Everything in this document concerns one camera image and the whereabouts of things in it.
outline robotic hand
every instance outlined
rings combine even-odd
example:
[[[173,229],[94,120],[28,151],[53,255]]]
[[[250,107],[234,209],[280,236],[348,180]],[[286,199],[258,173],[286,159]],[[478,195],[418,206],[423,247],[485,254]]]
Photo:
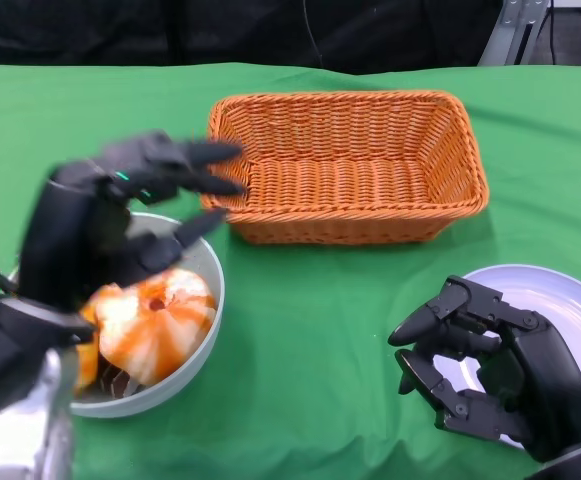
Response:
[[[399,393],[416,389],[436,411],[437,428],[489,440],[508,435],[548,462],[531,479],[581,480],[581,371],[547,318],[451,276],[388,342],[415,344],[395,354],[403,370]],[[486,393],[455,391],[434,367],[435,355],[477,359]]]
[[[151,132],[51,173],[24,237],[16,282],[0,274],[0,480],[70,478],[74,346],[93,335],[79,310],[105,284],[129,286],[172,266],[225,214],[199,215],[167,236],[129,239],[128,203],[166,201],[180,188],[242,193],[208,172],[240,152]]]

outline green table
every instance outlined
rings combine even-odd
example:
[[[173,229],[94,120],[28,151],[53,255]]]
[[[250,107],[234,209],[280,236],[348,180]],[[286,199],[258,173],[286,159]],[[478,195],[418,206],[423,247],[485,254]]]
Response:
[[[471,114],[488,210],[428,245],[254,247],[214,234],[227,303],[215,350],[181,394],[118,420],[76,419],[77,479],[486,479],[536,468],[511,448],[440,432],[400,397],[388,334],[448,274],[530,263],[581,280],[581,68],[350,77],[299,68],[0,67],[0,269],[55,162],[163,128],[201,136],[236,93],[444,89]],[[156,211],[185,217],[184,196]]]

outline wicker basket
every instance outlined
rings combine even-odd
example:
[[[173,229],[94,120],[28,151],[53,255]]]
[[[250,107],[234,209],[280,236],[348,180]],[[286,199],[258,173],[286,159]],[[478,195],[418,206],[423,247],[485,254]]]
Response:
[[[468,115],[447,93],[230,97],[209,134],[244,145],[213,172],[248,193],[202,204],[227,208],[252,243],[423,242],[488,203]]]

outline white bowl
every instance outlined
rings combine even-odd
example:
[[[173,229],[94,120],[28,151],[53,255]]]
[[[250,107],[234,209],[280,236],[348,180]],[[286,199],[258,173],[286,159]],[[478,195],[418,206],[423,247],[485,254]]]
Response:
[[[172,231],[179,222],[160,215],[133,213],[129,235],[137,235],[146,230],[156,234]],[[199,372],[208,359],[221,325],[225,284],[223,270],[212,247],[203,239],[184,252],[179,266],[191,270],[203,278],[217,302],[217,315],[210,332],[197,351],[176,372],[158,384],[146,388],[130,397],[112,399],[94,387],[79,395],[72,402],[72,412],[82,417],[113,418],[125,417],[155,407],[179,393]]]

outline black curtain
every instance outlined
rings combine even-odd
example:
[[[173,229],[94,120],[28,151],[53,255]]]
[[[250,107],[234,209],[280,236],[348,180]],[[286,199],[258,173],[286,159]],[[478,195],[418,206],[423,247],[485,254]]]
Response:
[[[501,0],[0,0],[0,63],[476,65]]]

